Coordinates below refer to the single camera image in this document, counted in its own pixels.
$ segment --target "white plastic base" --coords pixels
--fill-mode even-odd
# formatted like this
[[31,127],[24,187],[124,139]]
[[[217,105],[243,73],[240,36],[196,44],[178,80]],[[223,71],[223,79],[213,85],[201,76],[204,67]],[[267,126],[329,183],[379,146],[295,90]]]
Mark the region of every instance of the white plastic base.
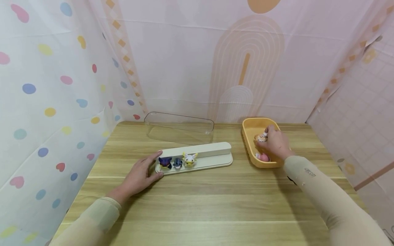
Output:
[[183,165],[180,169],[176,169],[174,166],[172,166],[171,169],[168,169],[162,167],[157,158],[155,171],[163,172],[164,175],[170,175],[182,172],[192,172],[222,166],[230,166],[232,164],[231,145],[227,142],[166,149],[163,150],[163,153],[160,157],[172,157],[171,164],[173,164],[175,158],[183,158],[183,152],[186,154],[198,153],[196,162],[192,167],[185,166],[183,162]]

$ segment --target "polka dot curtain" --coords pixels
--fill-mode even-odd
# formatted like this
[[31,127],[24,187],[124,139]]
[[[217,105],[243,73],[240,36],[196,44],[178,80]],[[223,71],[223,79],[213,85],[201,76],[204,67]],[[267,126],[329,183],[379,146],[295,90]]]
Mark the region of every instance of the polka dot curtain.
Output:
[[86,1],[2,1],[0,32],[0,245],[44,246],[143,111]]

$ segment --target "wooden table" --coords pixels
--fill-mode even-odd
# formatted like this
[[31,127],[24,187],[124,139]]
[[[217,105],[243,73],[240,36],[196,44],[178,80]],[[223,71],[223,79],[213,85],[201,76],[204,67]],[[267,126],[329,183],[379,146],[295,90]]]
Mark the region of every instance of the wooden table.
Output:
[[[309,125],[279,126],[288,134],[292,150],[316,164],[364,207]],[[258,169],[250,163],[241,125],[215,125],[214,142],[223,141],[232,146],[231,166],[164,177],[130,199],[103,245],[329,245],[324,223],[283,170]],[[138,159],[180,146],[184,145],[149,139],[141,123],[119,124],[57,235],[119,185]]]

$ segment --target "beige sleeve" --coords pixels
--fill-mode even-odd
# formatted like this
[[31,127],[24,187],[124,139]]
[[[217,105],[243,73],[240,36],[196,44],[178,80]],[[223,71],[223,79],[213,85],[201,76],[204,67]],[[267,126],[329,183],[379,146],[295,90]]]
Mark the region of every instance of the beige sleeve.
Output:
[[95,246],[119,217],[120,204],[103,197],[96,200],[50,246]]
[[290,156],[284,169],[324,220],[332,246],[391,246],[371,216],[306,158]]

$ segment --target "yellow bowl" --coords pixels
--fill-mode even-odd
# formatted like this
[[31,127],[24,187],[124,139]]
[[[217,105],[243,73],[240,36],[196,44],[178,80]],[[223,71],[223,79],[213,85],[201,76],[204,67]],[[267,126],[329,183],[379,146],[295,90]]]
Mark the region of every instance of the yellow bowl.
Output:
[[280,130],[276,122],[269,118],[247,118],[242,122],[243,141],[245,142],[250,160],[258,168],[276,168],[283,166],[283,161],[267,150],[264,150],[264,153],[270,157],[271,161],[260,161],[255,156],[256,153],[263,152],[261,148],[256,147],[254,143],[255,136],[257,134],[262,134],[269,125],[274,125],[276,130]]

